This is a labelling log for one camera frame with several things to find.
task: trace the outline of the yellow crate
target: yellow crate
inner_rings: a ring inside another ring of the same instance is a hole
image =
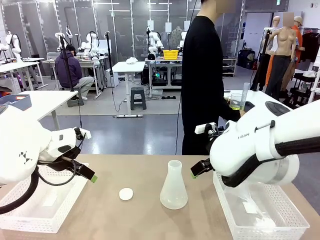
[[[164,60],[177,60],[178,50],[163,50]]]

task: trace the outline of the man in black clothing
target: man in black clothing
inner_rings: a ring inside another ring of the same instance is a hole
[[[237,121],[240,111],[224,99],[223,51],[214,21],[220,16],[216,0],[201,0],[201,10],[192,21],[183,46],[181,109],[183,155],[208,155],[204,134],[195,134],[198,125],[218,124],[219,116]]]

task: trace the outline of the gray plastic stool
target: gray plastic stool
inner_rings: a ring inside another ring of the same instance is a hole
[[[140,95],[141,99],[135,99],[135,95]],[[134,110],[135,107],[142,107],[143,110],[147,109],[146,105],[146,97],[145,97],[145,91],[143,87],[132,87],[131,88],[131,110]]]
[[[78,106],[78,105],[80,105],[80,106],[85,105],[84,100],[82,99],[82,96],[81,96],[80,88],[73,88],[73,89],[74,89],[75,91],[78,91],[77,96],[78,96],[79,99],[75,99],[75,100],[69,99],[69,100],[66,102],[66,104],[68,105],[68,107],[69,107],[69,108],[72,108],[72,107]]]

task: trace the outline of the yellow liquid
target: yellow liquid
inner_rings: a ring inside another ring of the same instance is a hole
[[[230,108],[232,108],[233,110],[240,110],[240,107],[237,105],[230,105]]]

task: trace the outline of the white flask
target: white flask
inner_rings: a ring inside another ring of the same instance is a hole
[[[168,173],[160,193],[160,202],[172,210],[181,209],[188,202],[187,190],[182,178],[182,163],[178,160],[168,162]]]

